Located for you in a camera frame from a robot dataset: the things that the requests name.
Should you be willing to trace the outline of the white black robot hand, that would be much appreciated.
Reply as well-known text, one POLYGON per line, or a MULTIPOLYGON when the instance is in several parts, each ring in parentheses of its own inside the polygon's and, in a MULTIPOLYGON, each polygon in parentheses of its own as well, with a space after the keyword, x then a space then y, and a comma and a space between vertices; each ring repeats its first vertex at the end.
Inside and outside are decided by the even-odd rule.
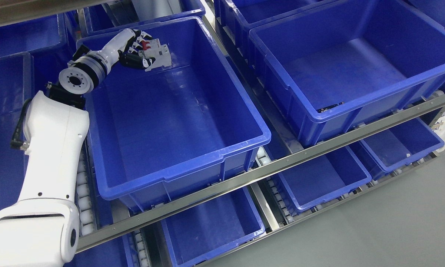
POLYGON ((153 37, 142 30, 122 29, 96 55, 103 59, 107 74, 117 62, 126 67, 146 70, 156 62, 154 56, 144 55, 150 40, 153 37))

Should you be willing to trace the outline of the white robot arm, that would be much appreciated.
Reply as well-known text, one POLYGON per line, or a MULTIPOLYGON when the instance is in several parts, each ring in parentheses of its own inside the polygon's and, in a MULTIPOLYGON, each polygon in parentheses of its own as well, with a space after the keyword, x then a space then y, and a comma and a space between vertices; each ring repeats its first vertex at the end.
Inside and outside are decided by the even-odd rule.
POLYGON ((63 70, 34 89, 34 59, 27 52, 0 58, 0 104, 22 105, 10 146, 27 155, 17 201, 0 210, 0 267, 63 267, 79 253, 78 166, 90 115, 80 70, 63 70))

